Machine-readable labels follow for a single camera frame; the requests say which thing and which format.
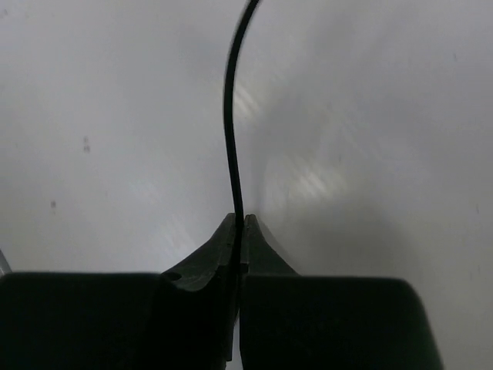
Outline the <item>black headset with cable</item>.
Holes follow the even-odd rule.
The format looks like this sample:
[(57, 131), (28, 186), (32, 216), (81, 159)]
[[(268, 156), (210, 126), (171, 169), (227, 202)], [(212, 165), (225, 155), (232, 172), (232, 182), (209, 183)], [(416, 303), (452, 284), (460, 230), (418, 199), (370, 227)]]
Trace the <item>black headset with cable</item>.
[(248, 1), (237, 23), (226, 61), (226, 70), (223, 85), (223, 131), (226, 144), (226, 156), (230, 176), (230, 186), (233, 197), (236, 233), (232, 260), (240, 266), (241, 239), (244, 225), (243, 195), (240, 181), (240, 169), (236, 150), (234, 133), (233, 108), (236, 68), (240, 57), (243, 39), (247, 33), (250, 21), (259, 5), (258, 0)]

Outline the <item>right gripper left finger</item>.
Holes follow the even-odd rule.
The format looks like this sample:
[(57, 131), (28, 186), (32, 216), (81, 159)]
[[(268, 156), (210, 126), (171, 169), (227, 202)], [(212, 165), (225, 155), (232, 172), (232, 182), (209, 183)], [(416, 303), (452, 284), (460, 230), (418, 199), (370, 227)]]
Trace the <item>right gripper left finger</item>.
[(3, 369), (223, 369), (233, 354), (236, 222), (162, 273), (1, 279)]

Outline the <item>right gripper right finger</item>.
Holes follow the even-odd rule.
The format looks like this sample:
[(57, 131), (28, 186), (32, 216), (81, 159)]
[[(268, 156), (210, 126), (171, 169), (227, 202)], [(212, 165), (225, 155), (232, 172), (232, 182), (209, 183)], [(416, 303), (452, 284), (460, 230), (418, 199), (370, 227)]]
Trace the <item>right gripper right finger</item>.
[(248, 215), (240, 255), (245, 369), (440, 369), (421, 299), (406, 281), (299, 275)]

